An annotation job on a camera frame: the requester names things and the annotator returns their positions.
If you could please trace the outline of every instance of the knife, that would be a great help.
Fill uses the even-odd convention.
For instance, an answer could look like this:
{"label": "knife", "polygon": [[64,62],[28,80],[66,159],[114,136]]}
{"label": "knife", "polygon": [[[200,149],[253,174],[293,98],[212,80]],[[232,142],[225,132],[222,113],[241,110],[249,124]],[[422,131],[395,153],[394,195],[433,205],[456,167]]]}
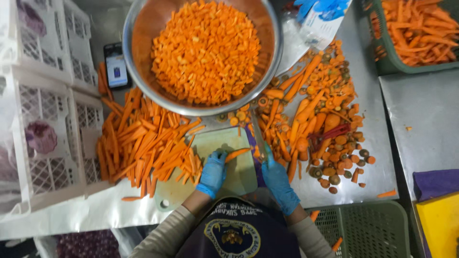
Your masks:
{"label": "knife", "polygon": [[264,147],[264,139],[261,134],[260,126],[258,125],[258,117],[255,113],[255,109],[250,111],[250,115],[252,117],[252,125],[253,125],[253,134],[255,135],[255,141],[258,146],[258,150],[260,151],[260,159],[262,161],[268,160],[268,155],[266,153],[266,149]]}

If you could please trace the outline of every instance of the smartphone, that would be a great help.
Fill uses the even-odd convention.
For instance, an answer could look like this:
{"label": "smartphone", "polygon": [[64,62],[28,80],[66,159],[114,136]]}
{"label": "smartphone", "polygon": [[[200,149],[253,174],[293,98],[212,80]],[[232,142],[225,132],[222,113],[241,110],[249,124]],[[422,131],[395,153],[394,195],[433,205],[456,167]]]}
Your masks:
{"label": "smartphone", "polygon": [[104,46],[107,84],[112,90],[122,90],[130,88],[132,85],[121,46],[121,42]]}

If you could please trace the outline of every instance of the blue glove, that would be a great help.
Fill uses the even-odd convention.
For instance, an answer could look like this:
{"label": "blue glove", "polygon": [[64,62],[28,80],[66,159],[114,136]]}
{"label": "blue glove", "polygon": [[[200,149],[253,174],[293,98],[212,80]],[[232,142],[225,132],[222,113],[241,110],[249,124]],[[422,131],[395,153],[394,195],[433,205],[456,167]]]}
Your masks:
{"label": "blue glove", "polygon": [[273,193],[282,212],[288,216],[300,204],[300,199],[290,187],[285,168],[274,160],[268,144],[265,142],[264,145],[268,155],[268,161],[263,162],[261,166],[264,182]]}
{"label": "blue glove", "polygon": [[349,6],[349,0],[296,0],[293,5],[300,6],[297,21],[303,23],[309,10],[314,6],[314,11],[321,12],[319,18],[324,21],[332,21],[344,16],[344,10]]}
{"label": "blue glove", "polygon": [[222,187],[223,181],[226,178],[227,168],[225,166],[225,159],[227,155],[226,152],[221,153],[218,151],[214,151],[209,155],[207,163],[202,169],[201,180],[196,186],[196,190],[215,199],[215,195]]}

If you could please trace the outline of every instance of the cutting board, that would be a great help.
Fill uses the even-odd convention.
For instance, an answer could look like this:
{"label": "cutting board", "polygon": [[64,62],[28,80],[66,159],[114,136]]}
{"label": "cutting board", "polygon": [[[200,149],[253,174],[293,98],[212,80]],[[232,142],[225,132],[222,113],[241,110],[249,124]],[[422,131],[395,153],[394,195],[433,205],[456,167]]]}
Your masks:
{"label": "cutting board", "polygon": [[[192,147],[201,159],[205,158],[203,164],[206,164],[208,156],[215,150],[233,152],[250,145],[244,129],[239,137],[237,128],[228,128],[196,135]],[[251,151],[239,155],[227,165],[226,180],[217,198],[241,196],[256,190],[257,175]],[[195,189],[190,180],[185,185],[182,185],[182,180],[175,181],[181,172],[181,169],[176,168],[167,182],[158,181],[154,198],[160,211],[175,210]]]}
{"label": "cutting board", "polygon": [[416,204],[432,258],[456,258],[459,192]]}

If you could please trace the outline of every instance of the green crate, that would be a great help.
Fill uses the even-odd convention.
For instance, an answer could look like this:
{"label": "green crate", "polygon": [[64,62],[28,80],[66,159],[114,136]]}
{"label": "green crate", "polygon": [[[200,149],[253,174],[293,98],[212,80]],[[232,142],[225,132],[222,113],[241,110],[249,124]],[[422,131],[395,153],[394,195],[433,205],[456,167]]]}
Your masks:
{"label": "green crate", "polygon": [[397,202],[378,201],[321,208],[315,224],[331,246],[340,236],[343,237],[337,257],[410,257],[408,219]]}
{"label": "green crate", "polygon": [[[459,5],[457,4],[457,0],[443,0],[439,3],[439,6],[450,12],[451,18],[459,21]],[[381,0],[367,0],[364,4],[364,12],[370,23],[372,45],[375,50],[376,68],[379,75],[394,73],[424,73],[459,67],[459,62],[421,67],[407,66],[402,62],[402,60],[400,60],[400,58],[398,58],[392,39],[387,32],[387,23],[386,18],[384,17]],[[375,37],[375,28],[371,22],[371,17],[374,17],[375,15],[378,19],[379,30],[381,33],[381,37],[379,39]],[[456,56],[459,56],[458,48],[456,48],[454,52]]]}

